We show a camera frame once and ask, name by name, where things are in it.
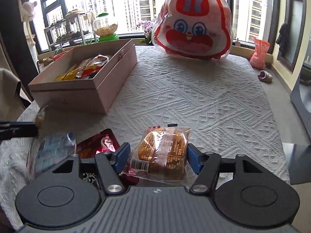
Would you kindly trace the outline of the red egg tart snack bag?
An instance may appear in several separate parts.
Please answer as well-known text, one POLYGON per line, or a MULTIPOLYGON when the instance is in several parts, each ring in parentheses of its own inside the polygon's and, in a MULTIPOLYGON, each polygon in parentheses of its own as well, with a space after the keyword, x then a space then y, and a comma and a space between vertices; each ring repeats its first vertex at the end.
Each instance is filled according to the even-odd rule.
MULTIPOLYGON (((92 159, 96 154, 105 151, 109 153, 116 152, 119 147, 120 144, 116 140, 116 137, 111 129, 108 128, 77 144, 76 151, 80 159, 92 159)), ((80 175, 83 180, 100 189, 98 173, 92 163, 82 166, 81 171, 82 173, 80 175)))

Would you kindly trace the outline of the brown bread packet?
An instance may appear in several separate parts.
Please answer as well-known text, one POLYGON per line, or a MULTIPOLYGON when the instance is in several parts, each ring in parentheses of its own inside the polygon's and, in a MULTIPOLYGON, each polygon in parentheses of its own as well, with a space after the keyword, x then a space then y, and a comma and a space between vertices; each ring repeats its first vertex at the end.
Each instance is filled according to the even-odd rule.
POLYGON ((153 126, 128 156, 123 174, 170 185, 185 185, 191 128, 153 126))

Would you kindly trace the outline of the blue pig cartoon snack packet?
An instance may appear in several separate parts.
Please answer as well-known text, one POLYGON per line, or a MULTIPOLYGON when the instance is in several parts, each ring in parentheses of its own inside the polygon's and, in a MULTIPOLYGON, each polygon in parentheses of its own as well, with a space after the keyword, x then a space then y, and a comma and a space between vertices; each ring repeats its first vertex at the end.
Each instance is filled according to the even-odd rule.
POLYGON ((55 133, 46 136, 41 141, 34 139, 27 155, 28 178, 34 180, 75 153, 76 139, 71 132, 55 133))

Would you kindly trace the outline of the yellow brown snack bag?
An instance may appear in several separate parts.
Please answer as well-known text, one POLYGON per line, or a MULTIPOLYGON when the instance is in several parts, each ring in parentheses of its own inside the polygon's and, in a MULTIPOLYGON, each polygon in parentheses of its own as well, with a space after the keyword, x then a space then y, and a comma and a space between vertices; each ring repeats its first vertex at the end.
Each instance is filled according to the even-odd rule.
POLYGON ((76 75, 79 71, 78 65, 73 65, 70 69, 63 75, 59 75, 54 79, 54 81, 70 81, 76 79, 76 75))

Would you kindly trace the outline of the red spicy strip snack bag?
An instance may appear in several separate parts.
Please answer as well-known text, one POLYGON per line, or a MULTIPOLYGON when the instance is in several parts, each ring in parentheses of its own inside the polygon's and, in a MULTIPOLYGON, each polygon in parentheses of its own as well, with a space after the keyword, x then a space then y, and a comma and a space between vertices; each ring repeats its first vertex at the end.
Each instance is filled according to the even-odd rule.
POLYGON ((76 75, 76 79, 88 79, 93 78, 99 70, 104 67, 111 59, 109 55, 98 54, 93 58, 85 59, 78 66, 79 71, 76 75))

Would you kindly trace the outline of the clear round cookie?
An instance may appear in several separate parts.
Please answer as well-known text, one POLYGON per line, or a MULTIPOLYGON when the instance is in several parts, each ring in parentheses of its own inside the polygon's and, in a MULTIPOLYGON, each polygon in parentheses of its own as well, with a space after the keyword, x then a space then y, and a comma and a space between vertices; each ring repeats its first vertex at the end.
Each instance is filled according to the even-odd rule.
POLYGON ((39 109, 39 112, 36 114, 34 124, 38 129, 41 129, 43 127, 44 121, 45 121, 45 116, 46 116, 46 110, 47 106, 44 106, 39 109))

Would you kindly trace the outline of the beige covered chair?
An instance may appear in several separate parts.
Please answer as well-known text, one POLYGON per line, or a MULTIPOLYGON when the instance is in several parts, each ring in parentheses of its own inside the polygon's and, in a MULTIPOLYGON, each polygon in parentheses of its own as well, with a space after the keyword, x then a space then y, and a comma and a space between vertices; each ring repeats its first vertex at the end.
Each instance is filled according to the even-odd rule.
POLYGON ((26 96, 21 95, 21 81, 10 70, 1 68, 0 111, 1 121, 14 121, 30 105, 26 96))

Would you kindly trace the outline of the white textured tablecloth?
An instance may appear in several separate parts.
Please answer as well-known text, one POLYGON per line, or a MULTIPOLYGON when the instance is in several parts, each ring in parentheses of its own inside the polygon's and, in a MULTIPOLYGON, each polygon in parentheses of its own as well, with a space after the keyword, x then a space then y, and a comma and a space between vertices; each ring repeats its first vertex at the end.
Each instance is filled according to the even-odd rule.
MULTIPOLYGON (((96 90, 47 91, 48 106, 44 132, 69 130, 78 141, 111 128, 118 142, 138 145, 143 131, 154 125, 191 127, 191 142, 202 151, 214 151, 230 158, 246 153, 285 182, 285 155, 267 96, 249 62, 228 55, 220 60, 200 61, 168 55, 152 46, 136 46, 137 64, 127 77, 107 114, 95 102, 96 90)), ((28 180, 26 160, 32 139, 17 138, 1 144, 1 209, 13 228, 23 226, 15 209, 15 197, 28 180)), ((212 205, 199 197, 189 209, 176 208, 167 197, 160 205, 143 212, 141 201, 128 201, 129 208, 112 199, 112 216, 103 217, 107 232, 254 232, 229 225, 212 205)))

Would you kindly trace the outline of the pink cardboard box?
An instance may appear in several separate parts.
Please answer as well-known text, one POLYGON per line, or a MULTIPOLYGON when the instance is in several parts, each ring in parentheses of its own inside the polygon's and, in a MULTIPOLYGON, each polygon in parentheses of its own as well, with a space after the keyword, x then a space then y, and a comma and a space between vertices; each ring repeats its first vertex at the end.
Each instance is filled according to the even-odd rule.
POLYGON ((136 63, 131 39, 78 46, 28 87, 39 107, 106 114, 136 63))

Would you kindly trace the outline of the red plastic basin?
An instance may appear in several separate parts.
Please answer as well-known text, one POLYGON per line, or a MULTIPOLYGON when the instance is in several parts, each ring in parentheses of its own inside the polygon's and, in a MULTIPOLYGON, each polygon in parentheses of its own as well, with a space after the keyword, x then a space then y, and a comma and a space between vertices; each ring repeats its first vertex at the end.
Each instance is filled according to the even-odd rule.
POLYGON ((67 53, 68 53, 68 51, 64 51, 64 52, 58 53, 58 54, 53 56, 53 60, 56 61, 59 58, 61 58, 62 56, 66 55, 67 53))

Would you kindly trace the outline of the metal shoe rack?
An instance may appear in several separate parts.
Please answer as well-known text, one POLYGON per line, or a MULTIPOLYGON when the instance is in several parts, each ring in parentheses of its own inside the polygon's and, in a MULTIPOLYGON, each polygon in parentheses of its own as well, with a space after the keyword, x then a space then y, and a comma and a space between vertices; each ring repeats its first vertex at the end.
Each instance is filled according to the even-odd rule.
POLYGON ((50 51, 98 41, 92 28, 95 19, 93 12, 75 9, 63 15, 62 10, 55 9, 46 17, 47 27, 44 33, 50 51))

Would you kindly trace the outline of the green candy dispenser globe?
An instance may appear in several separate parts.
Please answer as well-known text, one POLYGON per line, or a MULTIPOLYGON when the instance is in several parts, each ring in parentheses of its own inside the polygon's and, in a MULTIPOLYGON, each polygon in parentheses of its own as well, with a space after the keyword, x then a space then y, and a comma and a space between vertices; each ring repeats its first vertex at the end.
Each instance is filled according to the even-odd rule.
POLYGON ((119 40, 115 33, 118 29, 118 22, 114 15, 109 13, 101 13, 92 23, 93 32, 99 37, 98 42, 108 42, 119 40))

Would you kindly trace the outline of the red rabbit face snack bag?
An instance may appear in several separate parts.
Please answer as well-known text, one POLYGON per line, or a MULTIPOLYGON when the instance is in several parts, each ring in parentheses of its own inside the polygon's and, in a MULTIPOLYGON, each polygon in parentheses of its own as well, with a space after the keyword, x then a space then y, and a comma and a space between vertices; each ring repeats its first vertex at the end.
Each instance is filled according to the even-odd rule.
POLYGON ((151 40, 169 54, 221 59, 232 48, 232 13, 226 0, 165 0, 151 40))

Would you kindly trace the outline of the pink orchid flower pot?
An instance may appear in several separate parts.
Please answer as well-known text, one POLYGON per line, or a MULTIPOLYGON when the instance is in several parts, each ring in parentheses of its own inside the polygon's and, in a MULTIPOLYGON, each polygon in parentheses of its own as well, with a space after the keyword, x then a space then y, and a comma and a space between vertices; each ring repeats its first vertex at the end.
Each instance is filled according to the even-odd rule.
POLYGON ((152 30, 153 30, 153 26, 156 22, 156 19, 152 19, 152 20, 143 20, 140 21, 137 25, 136 28, 143 28, 144 31, 144 39, 141 41, 141 43, 143 44, 147 44, 147 45, 153 45, 152 43, 152 30))

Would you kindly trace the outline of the dark framed door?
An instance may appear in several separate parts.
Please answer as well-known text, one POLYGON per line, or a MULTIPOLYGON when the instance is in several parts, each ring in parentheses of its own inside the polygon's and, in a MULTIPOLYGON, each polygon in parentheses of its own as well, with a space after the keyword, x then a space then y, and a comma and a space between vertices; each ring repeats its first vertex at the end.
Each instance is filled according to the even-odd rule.
POLYGON ((277 60, 291 73, 294 71, 303 38, 307 0, 286 0, 285 20, 279 30, 276 44, 277 60))

